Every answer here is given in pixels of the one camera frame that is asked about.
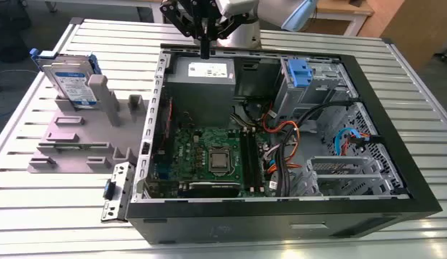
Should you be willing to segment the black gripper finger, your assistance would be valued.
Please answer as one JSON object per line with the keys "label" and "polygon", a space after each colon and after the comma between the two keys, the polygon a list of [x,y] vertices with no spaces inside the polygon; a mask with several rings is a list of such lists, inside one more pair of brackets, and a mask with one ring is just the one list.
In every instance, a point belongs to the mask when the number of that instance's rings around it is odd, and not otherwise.
{"label": "black gripper finger", "polygon": [[199,41],[201,58],[206,59],[206,33],[203,27],[203,18],[194,18],[178,13],[178,8],[182,8],[179,1],[162,1],[161,12],[169,21],[179,29],[186,37],[193,37]]}
{"label": "black gripper finger", "polygon": [[226,39],[230,34],[245,24],[250,18],[250,13],[234,15],[222,23],[218,23],[218,15],[211,15],[207,20],[206,29],[206,59],[210,58],[211,42],[218,39]]}

